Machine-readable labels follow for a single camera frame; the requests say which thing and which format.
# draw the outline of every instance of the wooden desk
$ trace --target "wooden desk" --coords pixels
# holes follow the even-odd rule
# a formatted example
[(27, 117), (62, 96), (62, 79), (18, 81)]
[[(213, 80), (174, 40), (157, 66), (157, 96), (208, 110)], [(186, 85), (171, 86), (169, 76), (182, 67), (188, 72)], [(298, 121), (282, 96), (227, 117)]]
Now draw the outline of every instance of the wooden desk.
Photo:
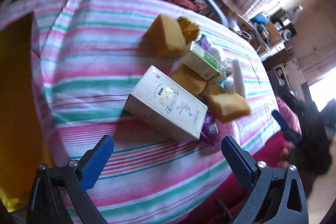
[(240, 8), (232, 1), (232, 0), (217, 0), (223, 3), (223, 7), (221, 7), (221, 10), (226, 15), (234, 15), (238, 22), (241, 24), (247, 26), (249, 30), (254, 31), (255, 28), (253, 25), (251, 25), (247, 20), (245, 20), (241, 15), (243, 12), (240, 10)]
[[(263, 52), (271, 52), (272, 47), (275, 47), (282, 41), (282, 36), (278, 32), (278, 30), (275, 28), (273, 23), (269, 22), (266, 24), (267, 29), (269, 31), (269, 38), (271, 40), (271, 44), (268, 46), (262, 39), (261, 35), (256, 30), (256, 28), (241, 16), (243, 12), (232, 0), (217, 0), (217, 1), (223, 4), (221, 10), (223, 11), (224, 14), (234, 15), (237, 18), (238, 22), (245, 25), (249, 30), (254, 32), (256, 39), (258, 40), (261, 46), (261, 49), (260, 51), (258, 51), (258, 54), (262, 54)], [(257, 51), (259, 47), (256, 39), (252, 39), (251, 45)]]

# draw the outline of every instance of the white box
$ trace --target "white box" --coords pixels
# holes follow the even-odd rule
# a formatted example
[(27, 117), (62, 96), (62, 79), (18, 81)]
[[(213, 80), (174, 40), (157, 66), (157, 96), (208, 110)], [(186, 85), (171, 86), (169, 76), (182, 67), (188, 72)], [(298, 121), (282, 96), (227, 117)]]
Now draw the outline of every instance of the white box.
[(130, 93), (125, 110), (178, 142), (200, 138), (208, 107), (154, 66)]

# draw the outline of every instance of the green stripe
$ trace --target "green stripe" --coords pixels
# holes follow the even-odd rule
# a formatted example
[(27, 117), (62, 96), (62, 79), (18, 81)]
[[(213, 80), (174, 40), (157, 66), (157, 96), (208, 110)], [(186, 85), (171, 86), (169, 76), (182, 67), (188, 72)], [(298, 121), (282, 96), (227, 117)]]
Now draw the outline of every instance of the green stripe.
[(269, 80), (258, 80), (258, 79), (244, 79), (244, 83), (251, 83), (251, 84), (270, 84)]
[(253, 147), (255, 145), (255, 143), (257, 141), (259, 141), (259, 139), (261, 138), (261, 136), (264, 135), (266, 133), (266, 131), (268, 131), (269, 128), (272, 127), (272, 126), (273, 126), (272, 120), (268, 121), (268, 123), (265, 124), (262, 127), (262, 129), (256, 135), (254, 135), (253, 139), (251, 139), (247, 143), (245, 143), (242, 148), (244, 150), (246, 150), (246, 151), (250, 151), (251, 147)]
[(140, 78), (131, 79), (102, 79), (102, 80), (73, 80), (57, 84), (53, 87), (44, 87), (45, 95), (63, 92), (64, 90), (73, 89), (94, 89), (97, 87), (134, 87)]
[(256, 95), (258, 95), (258, 94), (268, 94), (268, 93), (270, 93), (270, 92), (273, 92), (273, 90), (272, 89), (268, 89), (268, 90), (257, 90), (257, 91), (250, 91), (249, 90), (249, 92), (248, 92), (248, 94), (246, 94), (246, 97), (248, 98), (248, 97), (252, 97), (252, 96), (256, 96)]
[(139, 25), (139, 24), (131, 24), (131, 23), (85, 20), (84, 22), (77, 22), (77, 23), (71, 24), (70, 26), (56, 23), (56, 24), (53, 25), (53, 28), (56, 29), (56, 30), (59, 30), (59, 31), (67, 32), (67, 31), (70, 31), (70, 30), (75, 29), (77, 27), (92, 26), (92, 25), (113, 26), (113, 27), (141, 29), (141, 30), (147, 30), (148, 27), (149, 27), (149, 25)]
[[(63, 15), (67, 16), (67, 17), (78, 17), (80, 15), (83, 14), (87, 14), (87, 13), (98, 13), (98, 14), (110, 14), (110, 15), (127, 15), (127, 16), (137, 16), (137, 17), (141, 17), (141, 18), (148, 18), (148, 19), (155, 19), (156, 16), (150, 16), (150, 15), (146, 15), (146, 14), (141, 14), (141, 13), (136, 13), (136, 12), (119, 12), (119, 11), (109, 11), (109, 10), (101, 10), (101, 9), (83, 9), (78, 13), (75, 14), (70, 14), (66, 11), (61, 12)], [(57, 17), (60, 14), (60, 12), (56, 12), (56, 13), (45, 13), (43, 15), (39, 15), (36, 17), (36, 19), (43, 19), (49, 16), (53, 16), (53, 17)]]
[(76, 121), (89, 121), (105, 118), (118, 118), (130, 116), (123, 108), (110, 108), (110, 109), (95, 109), (85, 111), (64, 111), (61, 113), (53, 113), (52, 118), (55, 124), (63, 122), (76, 122)]

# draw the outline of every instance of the yellow sponge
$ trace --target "yellow sponge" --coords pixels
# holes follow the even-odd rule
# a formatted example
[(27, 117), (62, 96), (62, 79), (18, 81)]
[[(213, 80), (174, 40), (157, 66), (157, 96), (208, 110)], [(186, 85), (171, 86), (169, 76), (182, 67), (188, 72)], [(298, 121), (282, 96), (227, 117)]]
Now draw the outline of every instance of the yellow sponge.
[(170, 78), (196, 96), (204, 90), (207, 81), (184, 64), (179, 65)]
[(209, 95), (208, 108), (215, 119), (222, 123), (230, 122), (251, 114), (251, 107), (246, 99), (234, 92)]
[(156, 57), (179, 57), (184, 51), (185, 39), (180, 26), (166, 15), (154, 19), (144, 38), (151, 44)]
[(180, 24), (180, 28), (182, 30), (182, 34), (185, 38), (185, 44), (195, 40), (200, 33), (200, 28), (189, 17), (179, 17), (177, 18), (178, 23)]

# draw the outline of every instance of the clutter on desk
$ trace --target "clutter on desk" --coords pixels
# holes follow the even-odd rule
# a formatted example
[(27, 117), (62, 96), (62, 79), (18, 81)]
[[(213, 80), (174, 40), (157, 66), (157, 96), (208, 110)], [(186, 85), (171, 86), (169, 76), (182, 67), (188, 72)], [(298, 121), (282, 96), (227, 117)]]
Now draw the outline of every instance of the clutter on desk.
[(265, 41), (266, 45), (271, 44), (270, 34), (268, 28), (264, 23), (256, 23), (257, 31), (261, 35), (262, 39)]
[(288, 29), (280, 30), (279, 33), (285, 41), (289, 41), (292, 38), (292, 33)]
[(252, 39), (252, 36), (246, 32), (242, 31), (240, 27), (238, 26), (238, 19), (237, 16), (234, 15), (226, 15), (227, 22), (229, 24), (229, 29), (239, 35), (240, 37), (244, 38), (246, 41), (250, 42)]
[(297, 32), (293, 23), (297, 20), (302, 10), (302, 6), (298, 6), (289, 12), (281, 8), (274, 12), (274, 14), (271, 16), (271, 22), (274, 23), (277, 29), (279, 28), (279, 25), (283, 30), (288, 29), (291, 32), (291, 37), (294, 37)]
[(282, 26), (279, 22), (274, 22), (274, 27), (275, 27), (275, 29), (277, 29), (277, 31), (282, 30)]
[(130, 93), (125, 110), (178, 142), (199, 140), (208, 107), (153, 65)]
[(270, 21), (270, 15), (267, 12), (262, 11), (259, 14), (257, 14), (254, 18), (252, 18), (251, 21), (255, 23), (267, 24)]
[(167, 15), (158, 15), (149, 26), (144, 38), (156, 57), (180, 57), (185, 39), (179, 23)]

